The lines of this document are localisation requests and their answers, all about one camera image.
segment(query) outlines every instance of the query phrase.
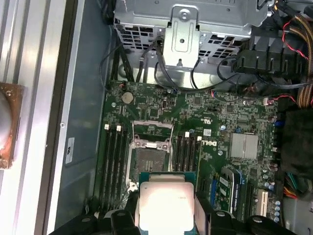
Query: screw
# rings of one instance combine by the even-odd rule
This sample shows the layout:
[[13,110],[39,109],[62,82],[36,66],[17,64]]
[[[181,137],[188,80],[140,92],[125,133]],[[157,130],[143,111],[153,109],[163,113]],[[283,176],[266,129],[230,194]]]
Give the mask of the screw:
[[184,12],[183,14],[182,14],[182,17],[181,17],[183,20],[186,20],[187,19],[187,13],[186,12]]
[[256,223],[262,223],[262,219],[259,218],[259,217],[254,217],[253,221],[256,222]]
[[216,212],[216,214],[219,216],[219,217],[224,217],[225,216],[225,213],[223,211],[218,211]]

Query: pci slot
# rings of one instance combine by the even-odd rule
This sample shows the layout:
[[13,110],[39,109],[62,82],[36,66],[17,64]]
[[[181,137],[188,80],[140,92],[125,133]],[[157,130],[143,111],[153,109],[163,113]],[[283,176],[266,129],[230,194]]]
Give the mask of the pci slot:
[[268,192],[265,190],[258,190],[258,203],[256,207],[256,214],[266,217],[268,212]]
[[254,185],[248,182],[246,190],[245,220],[252,215],[253,196],[254,196]]

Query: black cable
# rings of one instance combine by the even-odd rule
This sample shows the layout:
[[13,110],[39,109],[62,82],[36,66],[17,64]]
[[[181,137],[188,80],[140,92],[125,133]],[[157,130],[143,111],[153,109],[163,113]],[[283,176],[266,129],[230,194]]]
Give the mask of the black cable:
[[256,78],[266,84],[266,85],[269,85],[269,86],[273,86],[273,87],[276,87],[280,90],[292,90],[292,89],[298,89],[298,88],[302,88],[302,87],[305,87],[309,84],[312,84],[313,82],[305,82],[305,83],[299,83],[299,84],[292,84],[292,85],[283,85],[283,84],[276,84],[276,83],[273,83],[273,82],[268,82],[266,81],[263,77],[261,77],[260,75],[256,75]]
[[236,76],[237,74],[234,74],[232,76],[230,76],[229,78],[227,78],[226,80],[224,81],[221,81],[217,84],[214,84],[212,86],[209,86],[209,87],[205,87],[205,88],[201,88],[201,89],[188,89],[188,88],[180,88],[170,77],[170,75],[167,73],[166,71],[166,68],[165,68],[165,63],[164,63],[164,59],[163,59],[163,55],[162,55],[162,52],[161,52],[161,47],[160,45],[158,44],[156,46],[156,55],[157,55],[157,60],[158,60],[158,63],[156,64],[156,67],[155,67],[155,70],[157,70],[157,65],[159,64],[160,65],[160,68],[161,68],[161,71],[165,77],[165,79],[168,81],[168,83],[171,84],[171,86],[173,88],[175,88],[177,91],[181,92],[181,93],[184,93],[184,94],[194,94],[194,93],[201,93],[201,92],[205,92],[205,91],[208,91],[208,90],[211,90],[213,88],[215,88],[216,86],[218,85],[221,85],[223,83],[226,83],[226,82],[229,82],[234,76]]
[[106,85],[103,81],[103,77],[102,77],[102,67],[103,67],[103,64],[105,62],[106,59],[108,59],[116,50],[118,50],[120,47],[122,46],[122,44],[119,44],[117,45],[115,48],[113,48],[106,56],[103,57],[103,59],[101,60],[100,62],[100,66],[99,66],[99,74],[100,74],[100,81],[101,81],[101,84],[103,86],[103,88],[106,90]]
[[216,68],[216,72],[217,72],[217,76],[222,80],[226,80],[226,78],[221,74],[221,71],[220,71],[220,67],[221,65],[223,64],[223,62],[227,61],[227,60],[237,60],[237,57],[236,56],[229,56],[229,57],[226,57],[225,59],[223,59],[218,65],[217,65],[217,68]]
[[194,68],[193,68],[193,69],[191,70],[191,72],[190,72],[191,85],[192,85],[195,89],[198,89],[198,87],[197,87],[197,85],[196,85],[196,83],[195,83],[194,72],[195,72],[195,69],[196,69],[196,67],[198,66],[199,62],[200,62],[200,57],[198,57],[198,60],[196,61],[196,64],[195,64]]
[[145,60],[146,60],[146,55],[149,51],[151,51],[153,48],[155,48],[155,46],[157,45],[157,39],[147,48],[145,49],[145,51],[142,53],[140,60],[139,60],[139,71],[136,77],[136,82],[140,81],[141,75],[142,75],[142,71],[143,71],[143,67],[145,64]]
[[126,54],[124,47],[120,47],[119,52],[120,52],[121,60],[123,62],[124,71],[125,71],[127,80],[129,82],[135,82],[133,70],[132,70],[132,67],[129,63],[129,60],[128,60],[128,57],[127,57],[127,54]]
[[177,86],[177,85],[172,81],[172,79],[171,79],[171,81],[175,84],[175,86],[174,86],[174,88],[173,88],[173,87],[167,87],[167,86],[162,85],[162,84],[160,83],[160,81],[158,80],[158,78],[157,78],[157,66],[158,66],[158,64],[159,64],[159,62],[156,63],[155,72],[154,72],[156,83],[157,83],[159,86],[161,86],[161,87],[163,87],[163,88],[165,88],[165,89],[171,89],[171,90],[172,90],[172,89],[175,89],[175,90],[177,90],[177,91],[179,91],[179,92],[181,92],[181,93],[183,93],[183,94],[194,94],[194,93],[201,93],[201,92],[209,91],[209,90],[215,88],[215,87],[218,86],[218,85],[221,85],[221,84],[223,84],[223,83],[229,82],[234,76],[237,75],[237,74],[234,74],[234,75],[230,76],[229,78],[227,78],[225,81],[221,81],[221,82],[219,82],[219,83],[217,83],[217,84],[214,84],[214,85],[209,86],[209,87],[201,88],[201,89],[187,89],[187,88],[182,89],[182,88],[180,88],[179,86]]

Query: yellow wire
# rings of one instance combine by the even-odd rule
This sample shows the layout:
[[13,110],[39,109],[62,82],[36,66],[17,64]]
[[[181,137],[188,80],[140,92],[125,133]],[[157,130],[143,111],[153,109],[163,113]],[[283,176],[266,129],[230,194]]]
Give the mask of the yellow wire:
[[284,189],[287,191],[287,193],[293,195],[293,196],[296,196],[293,192],[291,192],[288,188],[284,187]]

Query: cable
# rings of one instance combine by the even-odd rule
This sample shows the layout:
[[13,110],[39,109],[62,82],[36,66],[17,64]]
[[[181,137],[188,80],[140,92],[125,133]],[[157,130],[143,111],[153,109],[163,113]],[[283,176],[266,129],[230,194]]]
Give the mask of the cable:
[[266,85],[269,85],[269,86],[273,86],[273,87],[276,87],[280,90],[292,90],[292,89],[298,89],[298,88],[303,88],[309,84],[311,84],[312,82],[305,82],[305,83],[299,83],[299,84],[292,84],[292,85],[283,85],[283,84],[276,84],[276,83],[272,83],[272,82],[268,82],[266,81],[263,77],[261,77],[259,74],[256,75],[256,78],[266,84]]
[[223,62],[227,61],[227,60],[236,60],[237,57],[236,56],[230,56],[230,57],[226,57],[225,59],[223,59],[218,65],[217,65],[217,68],[216,68],[216,72],[217,72],[217,76],[222,80],[226,80],[226,78],[221,74],[221,71],[220,71],[220,67],[221,65],[223,64]]
[[177,91],[183,93],[183,94],[194,94],[194,93],[201,93],[201,92],[206,92],[208,90],[211,90],[213,88],[215,88],[216,86],[218,85],[221,85],[223,83],[226,83],[226,82],[229,82],[234,76],[236,76],[237,74],[234,74],[232,76],[230,76],[229,78],[227,78],[226,80],[224,81],[221,81],[217,84],[214,84],[212,86],[209,86],[209,87],[205,87],[205,88],[201,88],[201,89],[187,89],[187,88],[180,88],[170,77],[170,75],[167,73],[166,71],[166,68],[165,68],[165,63],[164,63],[164,59],[163,59],[163,55],[162,55],[162,52],[161,52],[161,47],[160,45],[158,44],[156,46],[156,55],[157,55],[157,60],[158,60],[158,63],[156,64],[156,67],[155,67],[155,80],[157,80],[156,78],[156,70],[157,70],[157,66],[160,65],[160,68],[161,68],[161,71],[165,77],[165,79],[167,80],[168,83],[171,84],[171,86],[173,88],[175,88]]
[[209,91],[209,90],[215,88],[215,87],[218,86],[218,85],[221,85],[221,84],[223,84],[223,83],[229,82],[234,76],[237,75],[237,74],[234,74],[234,75],[230,76],[229,78],[227,78],[225,81],[221,81],[221,82],[219,82],[219,83],[217,83],[217,84],[214,84],[214,85],[212,85],[212,86],[209,86],[209,87],[205,87],[205,88],[201,88],[201,89],[187,89],[187,88],[182,89],[182,88],[180,88],[179,86],[177,86],[177,85],[173,82],[173,80],[169,77],[169,75],[168,75],[167,72],[166,72],[165,78],[166,78],[166,76],[168,76],[168,77],[170,78],[170,80],[174,83],[175,86],[174,86],[174,87],[168,87],[168,86],[162,85],[162,84],[160,83],[160,81],[158,80],[158,78],[157,78],[157,67],[158,67],[158,65],[159,65],[159,62],[156,63],[155,72],[154,72],[154,76],[155,76],[155,81],[156,81],[156,83],[157,83],[159,86],[161,86],[161,87],[163,87],[163,88],[165,88],[165,89],[171,89],[171,90],[174,89],[174,90],[176,90],[176,91],[181,92],[182,94],[194,94],[194,93],[202,93],[202,92]]
[[196,64],[195,64],[194,68],[193,68],[193,69],[191,70],[191,72],[190,72],[191,85],[192,85],[195,89],[198,89],[198,87],[197,87],[197,85],[196,85],[196,83],[195,83],[194,72],[195,72],[195,69],[196,69],[196,67],[198,66],[199,62],[200,62],[200,57],[198,57],[198,60],[196,61]]
[[102,84],[102,87],[106,90],[106,85],[104,83],[103,77],[102,77],[102,67],[103,64],[105,62],[106,59],[108,59],[116,50],[118,50],[120,47],[122,46],[122,44],[117,45],[115,48],[113,48],[106,56],[103,57],[103,59],[100,62],[100,66],[99,66],[99,74],[100,74],[100,81]]
[[139,82],[140,79],[141,79],[141,75],[142,75],[142,71],[143,71],[143,67],[144,67],[144,64],[145,64],[145,60],[146,60],[146,55],[149,51],[151,51],[156,45],[157,45],[157,41],[158,41],[159,37],[157,37],[153,42],[152,44],[147,48],[145,49],[145,51],[142,53],[140,59],[139,59],[139,71],[138,71],[138,74],[137,74],[137,77],[136,77],[136,82]]
[[305,56],[302,51],[296,50],[296,49],[292,48],[292,47],[286,42],[286,40],[285,40],[285,36],[286,36],[285,30],[286,30],[286,27],[290,24],[291,21],[292,21],[292,20],[290,20],[289,22],[285,23],[284,26],[283,26],[283,37],[282,37],[282,40],[283,40],[284,44],[285,44],[290,50],[299,53],[303,58],[305,58],[306,60],[308,60],[308,57]]

